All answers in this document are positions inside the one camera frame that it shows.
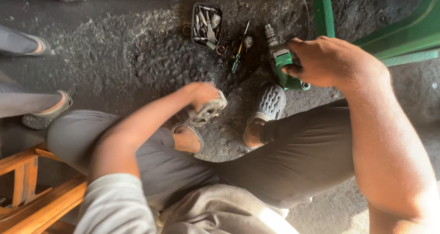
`screwdriver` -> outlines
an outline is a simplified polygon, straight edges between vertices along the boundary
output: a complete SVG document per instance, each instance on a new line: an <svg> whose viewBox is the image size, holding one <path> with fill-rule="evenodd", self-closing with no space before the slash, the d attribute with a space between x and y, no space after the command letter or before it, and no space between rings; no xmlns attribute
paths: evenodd
<svg viewBox="0 0 440 234"><path fill-rule="evenodd" d="M235 60L232 63L232 67L231 67L232 73L235 73L235 71L237 70L237 66L239 65L240 52L242 51L243 41L245 40L246 32L247 32L247 29L249 28L249 23L250 23L250 20L248 20L248 23L247 23L246 29L245 29L245 33L243 34L242 42L240 43L240 46L239 46L239 51L237 51L237 55L235 56Z"/></svg>

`wire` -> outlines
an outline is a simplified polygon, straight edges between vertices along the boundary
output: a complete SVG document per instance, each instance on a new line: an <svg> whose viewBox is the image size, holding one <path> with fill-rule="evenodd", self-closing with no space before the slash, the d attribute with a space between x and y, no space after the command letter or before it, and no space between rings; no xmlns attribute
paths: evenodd
<svg viewBox="0 0 440 234"><path fill-rule="evenodd" d="M307 40L310 40L310 15L308 14L307 2L305 2L305 0L303 0L303 1L304 1L305 9L307 10L307 20L308 20L308 27L307 27L308 34L307 34Z"/></svg>

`black plastic tray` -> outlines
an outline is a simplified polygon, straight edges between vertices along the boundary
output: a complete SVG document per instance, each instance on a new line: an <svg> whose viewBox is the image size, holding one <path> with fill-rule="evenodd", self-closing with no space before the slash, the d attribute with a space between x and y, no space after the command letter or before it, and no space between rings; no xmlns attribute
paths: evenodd
<svg viewBox="0 0 440 234"><path fill-rule="evenodd" d="M216 9L220 10L220 17L221 17L221 21L220 21L220 24L219 24L220 31L219 31L219 38L217 38L218 39L217 46L219 46L220 37L221 37L222 31L223 31L223 11L221 10L221 7L219 5L214 4L214 3L208 3L208 2L196 2L194 4L194 6L193 6L193 18L192 18L192 21L191 21L191 42L194 45L196 45L196 46L203 47L203 48L209 48L206 45L202 45L202 44L199 44L199 43L194 41L194 32L193 31L194 31L194 28L195 28L195 25L194 25L195 13L196 13L196 11L198 11L198 7L197 6L209 6L209 7L216 8Z"/></svg>

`forearm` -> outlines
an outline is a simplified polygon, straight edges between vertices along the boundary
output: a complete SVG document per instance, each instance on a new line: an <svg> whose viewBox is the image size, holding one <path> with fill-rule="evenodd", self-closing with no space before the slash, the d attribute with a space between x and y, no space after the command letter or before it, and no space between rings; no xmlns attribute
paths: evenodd
<svg viewBox="0 0 440 234"><path fill-rule="evenodd" d="M175 113L191 103L190 87L153 101L108 130L96 146L89 181L111 173L139 175L135 153Z"/></svg>
<svg viewBox="0 0 440 234"><path fill-rule="evenodd" d="M389 79L376 80L345 92L356 180L377 209L406 220L422 219L438 203L432 202L438 192L431 163Z"/></svg>

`green power drill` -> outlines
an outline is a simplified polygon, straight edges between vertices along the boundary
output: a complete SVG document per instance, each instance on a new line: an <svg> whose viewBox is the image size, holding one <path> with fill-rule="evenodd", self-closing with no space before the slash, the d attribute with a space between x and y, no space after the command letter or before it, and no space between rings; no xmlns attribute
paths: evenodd
<svg viewBox="0 0 440 234"><path fill-rule="evenodd" d="M306 91L310 89L310 84L302 82L296 77L292 77L281 71L286 64L292 64L292 56L290 51L279 45L278 38L270 24L264 27L267 43L269 44L270 63L274 73L277 75L279 84L284 90L290 89L295 91Z"/></svg>

